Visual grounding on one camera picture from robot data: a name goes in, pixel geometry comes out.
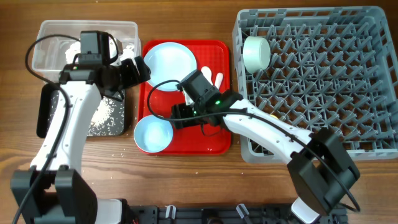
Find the crumpled white tissue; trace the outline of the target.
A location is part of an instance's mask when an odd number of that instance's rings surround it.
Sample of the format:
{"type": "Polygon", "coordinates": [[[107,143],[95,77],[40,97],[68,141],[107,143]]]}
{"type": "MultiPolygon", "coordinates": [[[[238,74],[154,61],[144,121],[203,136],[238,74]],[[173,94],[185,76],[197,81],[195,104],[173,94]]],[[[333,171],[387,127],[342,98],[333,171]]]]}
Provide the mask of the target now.
{"type": "Polygon", "coordinates": [[[75,42],[69,46],[69,48],[65,52],[66,63],[70,64],[73,62],[73,59],[76,54],[80,53],[80,42],[75,42]]]}
{"type": "Polygon", "coordinates": [[[125,59],[133,59],[134,57],[134,45],[127,45],[126,48],[123,49],[123,53],[119,58],[123,61],[125,59]]]}

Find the grey dishwasher rack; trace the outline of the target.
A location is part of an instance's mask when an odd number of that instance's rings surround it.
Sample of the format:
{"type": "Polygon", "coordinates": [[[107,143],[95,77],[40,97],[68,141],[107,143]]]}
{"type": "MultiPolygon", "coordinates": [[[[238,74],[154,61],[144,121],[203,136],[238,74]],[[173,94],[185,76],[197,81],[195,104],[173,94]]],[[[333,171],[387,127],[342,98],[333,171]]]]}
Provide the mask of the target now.
{"type": "Polygon", "coordinates": [[[243,9],[233,33],[238,90],[293,126],[339,135],[355,160],[397,157],[397,55],[377,6],[243,9]],[[248,73],[247,37],[271,48],[264,70],[248,73]]]}

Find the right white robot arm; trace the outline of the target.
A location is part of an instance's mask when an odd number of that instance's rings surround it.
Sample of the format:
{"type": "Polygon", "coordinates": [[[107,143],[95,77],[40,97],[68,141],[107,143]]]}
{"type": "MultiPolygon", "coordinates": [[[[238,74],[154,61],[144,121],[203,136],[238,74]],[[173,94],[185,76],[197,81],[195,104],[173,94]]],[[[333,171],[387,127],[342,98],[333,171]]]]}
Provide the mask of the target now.
{"type": "Polygon", "coordinates": [[[329,215],[344,196],[351,199],[352,210],[360,210],[349,191],[360,177],[359,170],[339,137],[328,128],[313,133],[289,125],[231,90],[201,96],[192,105],[173,105],[171,118],[177,129],[219,126],[279,156],[298,195],[290,210],[301,223],[315,223],[329,215]]]}

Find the light blue small bowl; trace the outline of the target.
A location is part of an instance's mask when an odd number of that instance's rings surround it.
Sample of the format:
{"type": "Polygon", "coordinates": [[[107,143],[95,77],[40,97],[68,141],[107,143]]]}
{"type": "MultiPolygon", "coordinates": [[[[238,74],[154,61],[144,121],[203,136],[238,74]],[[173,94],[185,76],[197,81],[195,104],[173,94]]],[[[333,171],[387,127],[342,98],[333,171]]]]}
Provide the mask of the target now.
{"type": "Polygon", "coordinates": [[[172,142],[174,130],[169,121],[154,115],[142,118],[134,128],[134,141],[144,152],[158,153],[172,142]]]}

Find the black food waste tray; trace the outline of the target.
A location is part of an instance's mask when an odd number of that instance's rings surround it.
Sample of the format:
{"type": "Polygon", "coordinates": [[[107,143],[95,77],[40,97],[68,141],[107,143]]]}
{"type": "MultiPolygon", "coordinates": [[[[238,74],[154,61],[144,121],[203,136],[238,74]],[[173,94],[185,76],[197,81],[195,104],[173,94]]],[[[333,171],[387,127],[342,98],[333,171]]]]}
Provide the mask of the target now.
{"type": "MultiPolygon", "coordinates": [[[[45,138],[58,104],[58,91],[45,84],[41,91],[36,134],[45,138]]],[[[125,130],[125,101],[104,97],[96,109],[88,130],[88,137],[119,136],[125,130]]]]}

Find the white plastic fork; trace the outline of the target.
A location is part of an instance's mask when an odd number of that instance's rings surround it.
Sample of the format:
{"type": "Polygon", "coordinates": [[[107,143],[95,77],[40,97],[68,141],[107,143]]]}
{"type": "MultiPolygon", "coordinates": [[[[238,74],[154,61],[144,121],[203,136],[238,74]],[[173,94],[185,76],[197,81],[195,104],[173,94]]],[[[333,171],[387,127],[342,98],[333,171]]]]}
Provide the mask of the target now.
{"type": "Polygon", "coordinates": [[[223,82],[223,78],[224,75],[222,73],[217,73],[216,74],[216,79],[215,79],[215,87],[217,87],[217,89],[220,88],[222,82],[223,82]]]}

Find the white plastic spoon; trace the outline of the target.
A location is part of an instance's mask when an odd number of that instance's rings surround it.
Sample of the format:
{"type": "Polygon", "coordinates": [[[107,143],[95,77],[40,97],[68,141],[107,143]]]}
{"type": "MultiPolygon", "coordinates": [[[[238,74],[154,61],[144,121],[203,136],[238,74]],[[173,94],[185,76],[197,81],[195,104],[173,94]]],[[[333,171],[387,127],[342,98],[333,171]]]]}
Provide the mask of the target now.
{"type": "Polygon", "coordinates": [[[204,75],[204,77],[209,81],[210,84],[213,84],[211,77],[212,77],[212,72],[211,69],[207,66],[203,66],[201,68],[201,72],[204,75]]]}

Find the light blue plate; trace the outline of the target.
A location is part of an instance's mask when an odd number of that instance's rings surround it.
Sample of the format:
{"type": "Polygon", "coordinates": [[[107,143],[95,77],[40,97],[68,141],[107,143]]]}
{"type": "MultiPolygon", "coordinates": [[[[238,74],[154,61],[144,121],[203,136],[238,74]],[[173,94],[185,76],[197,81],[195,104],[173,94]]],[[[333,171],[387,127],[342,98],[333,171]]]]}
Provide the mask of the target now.
{"type": "Polygon", "coordinates": [[[175,42],[165,42],[151,48],[144,57],[150,68],[152,87],[167,81],[182,81],[192,71],[197,69],[197,60],[190,49],[175,42]]]}

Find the green bowl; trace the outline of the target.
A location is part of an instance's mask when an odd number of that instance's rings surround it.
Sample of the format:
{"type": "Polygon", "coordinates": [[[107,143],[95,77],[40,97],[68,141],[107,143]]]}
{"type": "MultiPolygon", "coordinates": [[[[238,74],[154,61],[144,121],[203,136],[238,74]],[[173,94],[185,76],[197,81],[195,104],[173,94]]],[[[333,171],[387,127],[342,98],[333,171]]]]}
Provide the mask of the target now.
{"type": "Polygon", "coordinates": [[[248,73],[266,69],[271,61],[269,42],[263,37],[249,36],[243,45],[243,62],[248,73]]]}

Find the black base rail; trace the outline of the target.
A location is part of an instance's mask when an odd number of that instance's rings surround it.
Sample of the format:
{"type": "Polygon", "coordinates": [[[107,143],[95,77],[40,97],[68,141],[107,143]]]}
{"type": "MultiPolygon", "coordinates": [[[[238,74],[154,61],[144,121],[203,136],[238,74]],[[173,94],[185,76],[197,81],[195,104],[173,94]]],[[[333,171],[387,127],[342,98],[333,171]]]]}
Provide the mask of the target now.
{"type": "Polygon", "coordinates": [[[168,205],[131,206],[124,223],[132,224],[283,224],[300,223],[290,211],[289,204],[270,204],[250,207],[176,207],[168,205]]]}

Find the rice and food scraps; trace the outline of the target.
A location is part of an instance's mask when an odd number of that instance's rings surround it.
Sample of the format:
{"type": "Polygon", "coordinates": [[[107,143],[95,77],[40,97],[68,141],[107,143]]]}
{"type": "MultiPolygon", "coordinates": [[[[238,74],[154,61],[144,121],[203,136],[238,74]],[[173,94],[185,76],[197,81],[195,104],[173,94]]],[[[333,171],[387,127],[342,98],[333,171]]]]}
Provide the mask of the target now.
{"type": "Polygon", "coordinates": [[[88,136],[119,136],[125,132],[125,101],[104,97],[96,109],[88,136]]]}

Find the clear plastic waste bin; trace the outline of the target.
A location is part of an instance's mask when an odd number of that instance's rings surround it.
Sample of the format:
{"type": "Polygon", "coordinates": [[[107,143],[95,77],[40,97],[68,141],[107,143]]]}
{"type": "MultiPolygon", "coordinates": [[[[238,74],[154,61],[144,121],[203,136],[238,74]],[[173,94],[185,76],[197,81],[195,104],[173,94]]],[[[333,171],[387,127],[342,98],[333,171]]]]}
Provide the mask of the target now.
{"type": "Polygon", "coordinates": [[[119,56],[127,45],[134,45],[135,57],[141,54],[141,41],[135,22],[96,20],[46,20],[40,26],[38,38],[57,35],[38,43],[34,48],[32,69],[46,79],[58,81],[58,74],[66,63],[65,52],[75,40],[59,37],[60,34],[80,38],[81,31],[98,30],[111,34],[120,41],[119,56]]]}

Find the crumpled white tissue left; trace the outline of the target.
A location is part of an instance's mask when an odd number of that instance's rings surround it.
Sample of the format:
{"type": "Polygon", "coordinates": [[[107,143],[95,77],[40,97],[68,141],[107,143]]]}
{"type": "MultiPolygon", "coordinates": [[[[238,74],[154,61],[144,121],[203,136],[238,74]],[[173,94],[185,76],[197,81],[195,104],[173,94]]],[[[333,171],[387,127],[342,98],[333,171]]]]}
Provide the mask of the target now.
{"type": "Polygon", "coordinates": [[[73,59],[76,54],[80,53],[80,42],[75,42],[69,46],[69,48],[65,52],[66,63],[70,64],[73,62],[73,59]]]}

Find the crumpled white tissue right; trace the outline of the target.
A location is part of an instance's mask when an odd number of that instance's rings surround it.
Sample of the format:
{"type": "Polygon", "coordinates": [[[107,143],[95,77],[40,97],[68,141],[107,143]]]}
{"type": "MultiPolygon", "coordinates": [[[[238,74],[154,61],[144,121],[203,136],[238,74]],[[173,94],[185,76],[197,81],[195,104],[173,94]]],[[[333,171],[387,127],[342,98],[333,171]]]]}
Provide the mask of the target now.
{"type": "Polygon", "coordinates": [[[134,45],[127,45],[126,48],[123,49],[123,53],[119,58],[123,61],[125,59],[133,59],[134,57],[134,45]]]}

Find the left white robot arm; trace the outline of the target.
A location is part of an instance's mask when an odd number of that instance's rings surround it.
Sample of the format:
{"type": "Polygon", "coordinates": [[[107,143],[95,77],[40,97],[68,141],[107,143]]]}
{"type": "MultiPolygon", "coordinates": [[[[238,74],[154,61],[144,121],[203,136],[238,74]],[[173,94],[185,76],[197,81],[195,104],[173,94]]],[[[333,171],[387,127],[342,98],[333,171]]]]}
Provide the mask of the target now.
{"type": "Polygon", "coordinates": [[[67,64],[60,72],[58,104],[44,143],[29,170],[17,170],[11,190],[19,206],[13,222],[132,223],[125,199],[98,199],[80,175],[91,119],[107,91],[136,86],[150,78],[141,56],[120,66],[103,60],[67,64]]]}

